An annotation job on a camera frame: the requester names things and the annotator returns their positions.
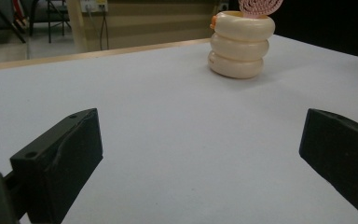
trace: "cream ring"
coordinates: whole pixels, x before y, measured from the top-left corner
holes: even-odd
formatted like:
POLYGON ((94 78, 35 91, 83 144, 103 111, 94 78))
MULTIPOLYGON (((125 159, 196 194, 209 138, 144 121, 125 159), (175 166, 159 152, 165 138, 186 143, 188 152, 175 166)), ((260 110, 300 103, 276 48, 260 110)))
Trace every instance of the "cream ring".
POLYGON ((240 41, 268 39, 275 31, 275 22, 268 16, 244 18, 239 11, 223 11, 216 15, 214 30, 221 36, 240 41))
POLYGON ((242 62, 223 58, 211 50, 208 64, 216 73, 235 78, 255 77, 263 69, 263 59, 252 62, 242 62))
POLYGON ((255 61, 264 57, 269 51, 267 40, 245 42, 227 39, 214 34, 211 37, 212 50, 225 58, 239 61, 255 61))

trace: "floor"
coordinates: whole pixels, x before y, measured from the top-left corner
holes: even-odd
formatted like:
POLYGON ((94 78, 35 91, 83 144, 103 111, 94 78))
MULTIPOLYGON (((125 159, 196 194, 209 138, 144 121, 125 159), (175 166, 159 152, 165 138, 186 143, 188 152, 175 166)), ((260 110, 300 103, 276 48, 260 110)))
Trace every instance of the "floor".
POLYGON ((26 44, 22 44, 11 30, 0 30, 0 63, 77 53, 72 32, 66 25, 64 36, 60 25, 52 28, 50 44, 47 23, 36 24, 33 36, 28 35, 27 27, 24 29, 26 34, 22 36, 26 44))

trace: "swirl lollipop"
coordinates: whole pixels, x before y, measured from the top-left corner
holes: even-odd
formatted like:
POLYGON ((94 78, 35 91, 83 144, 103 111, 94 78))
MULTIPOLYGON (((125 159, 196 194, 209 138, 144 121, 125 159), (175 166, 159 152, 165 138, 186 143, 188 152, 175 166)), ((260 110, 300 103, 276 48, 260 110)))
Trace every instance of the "swirl lollipop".
POLYGON ((239 0, 243 17, 258 18, 278 10, 283 0, 239 0))

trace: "white tabletop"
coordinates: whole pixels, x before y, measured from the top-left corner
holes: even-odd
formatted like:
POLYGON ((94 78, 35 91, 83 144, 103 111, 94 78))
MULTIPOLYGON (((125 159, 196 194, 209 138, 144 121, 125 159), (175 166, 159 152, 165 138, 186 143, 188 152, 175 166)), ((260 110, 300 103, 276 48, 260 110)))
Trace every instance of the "white tabletop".
POLYGON ((247 80, 212 72, 208 44, 0 70, 0 172, 97 107, 104 159, 63 223, 358 224, 298 155, 308 108, 358 122, 358 57, 269 42, 247 80))

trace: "dark background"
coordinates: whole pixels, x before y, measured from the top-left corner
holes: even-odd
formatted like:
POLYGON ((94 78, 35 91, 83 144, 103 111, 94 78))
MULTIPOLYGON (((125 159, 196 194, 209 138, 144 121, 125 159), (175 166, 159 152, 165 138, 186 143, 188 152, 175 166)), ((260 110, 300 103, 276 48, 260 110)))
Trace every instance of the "dark background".
POLYGON ((270 17, 275 35, 358 56, 358 0, 283 0, 270 17))

